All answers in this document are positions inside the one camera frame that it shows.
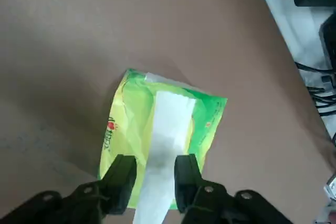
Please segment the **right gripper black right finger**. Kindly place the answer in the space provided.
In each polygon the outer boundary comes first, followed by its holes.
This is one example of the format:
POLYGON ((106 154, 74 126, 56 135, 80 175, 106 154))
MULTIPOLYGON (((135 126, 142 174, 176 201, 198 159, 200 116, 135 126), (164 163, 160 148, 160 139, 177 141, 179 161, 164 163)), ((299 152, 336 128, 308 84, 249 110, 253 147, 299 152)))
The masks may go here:
POLYGON ((181 223, 291 223, 258 192, 231 196, 222 184, 203 179, 194 154, 176 157, 174 179, 181 223))

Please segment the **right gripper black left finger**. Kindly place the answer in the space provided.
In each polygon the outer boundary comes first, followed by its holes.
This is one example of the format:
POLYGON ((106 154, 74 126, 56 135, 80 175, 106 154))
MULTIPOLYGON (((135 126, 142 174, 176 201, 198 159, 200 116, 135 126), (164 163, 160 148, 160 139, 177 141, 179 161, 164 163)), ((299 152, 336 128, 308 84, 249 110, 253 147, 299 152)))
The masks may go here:
POLYGON ((1 218, 1 223, 101 223, 122 215, 136 180, 134 156, 117 155, 101 180, 79 185, 70 195, 42 191, 1 218))

